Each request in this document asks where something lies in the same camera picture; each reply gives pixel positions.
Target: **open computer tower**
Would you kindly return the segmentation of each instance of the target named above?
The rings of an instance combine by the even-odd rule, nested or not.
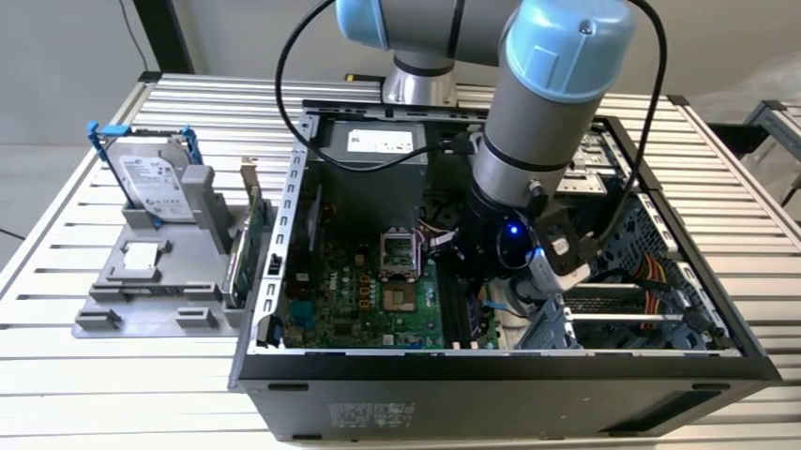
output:
[[[485,119],[307,101],[299,127],[373,164]],[[596,117],[557,192],[580,232],[634,152]],[[295,146],[231,371],[279,440],[661,435],[780,379],[648,166],[590,278],[557,300],[525,279],[461,298],[429,258],[470,180],[470,155],[354,174]]]

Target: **power supply label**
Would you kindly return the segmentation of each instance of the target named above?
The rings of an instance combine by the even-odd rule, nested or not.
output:
[[[146,210],[166,222],[194,220],[172,165],[160,157],[122,156],[119,161]]]
[[[334,428],[409,428],[414,403],[330,403]]]
[[[414,149],[411,131],[353,129],[349,133],[349,151],[362,153],[407,154]]]

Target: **green circuit board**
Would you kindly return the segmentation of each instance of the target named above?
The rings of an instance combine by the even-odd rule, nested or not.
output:
[[[434,261],[427,261],[413,283],[382,281],[379,257],[367,247],[331,241],[322,245],[318,270],[310,274],[311,292],[290,301],[289,347],[446,348]],[[487,333],[477,344],[497,349],[494,314],[489,315]]]

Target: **motherboard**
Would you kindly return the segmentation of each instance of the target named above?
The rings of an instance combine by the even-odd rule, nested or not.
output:
[[[310,289],[290,300],[289,347],[317,349],[445,349],[437,265],[418,256],[417,237],[383,236],[387,252],[374,243],[330,239],[319,246]],[[419,264],[417,277],[411,268]],[[395,267],[398,273],[387,271]],[[486,311],[479,348],[497,348],[494,313]]]

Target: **hard drive label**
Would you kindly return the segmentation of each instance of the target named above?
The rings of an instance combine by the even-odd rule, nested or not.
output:
[[[146,210],[164,221],[192,220],[172,165],[160,157],[123,156],[119,160]]]

